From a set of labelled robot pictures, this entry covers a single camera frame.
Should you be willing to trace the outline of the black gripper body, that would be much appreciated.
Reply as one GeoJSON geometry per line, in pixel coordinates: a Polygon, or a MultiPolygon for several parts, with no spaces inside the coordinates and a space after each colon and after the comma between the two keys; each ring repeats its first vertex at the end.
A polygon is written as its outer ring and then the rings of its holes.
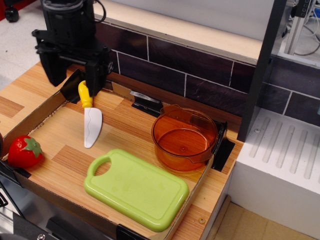
{"type": "Polygon", "coordinates": [[[92,12],[45,12],[46,30],[35,29],[36,53],[57,53],[72,64],[84,66],[90,60],[109,65],[111,49],[96,38],[96,24],[92,12]]]}

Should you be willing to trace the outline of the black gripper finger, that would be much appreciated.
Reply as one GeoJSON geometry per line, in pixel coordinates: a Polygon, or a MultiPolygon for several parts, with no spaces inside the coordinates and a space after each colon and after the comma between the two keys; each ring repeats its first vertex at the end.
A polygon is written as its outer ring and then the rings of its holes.
{"type": "Polygon", "coordinates": [[[91,97],[95,97],[105,86],[107,75],[110,73],[108,64],[98,59],[89,60],[85,65],[85,81],[91,97]]]}
{"type": "Polygon", "coordinates": [[[69,62],[54,52],[42,52],[39,57],[49,82],[57,87],[67,77],[69,62]]]}

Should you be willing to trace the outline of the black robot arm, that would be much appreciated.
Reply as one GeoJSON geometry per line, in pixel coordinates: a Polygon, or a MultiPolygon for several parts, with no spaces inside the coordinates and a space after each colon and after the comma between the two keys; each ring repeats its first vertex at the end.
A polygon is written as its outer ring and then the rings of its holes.
{"type": "Polygon", "coordinates": [[[52,85],[67,77],[72,64],[84,66],[86,86],[94,97],[112,71],[111,48],[96,38],[99,23],[92,0],[43,0],[45,30],[34,30],[36,52],[52,85]]]}

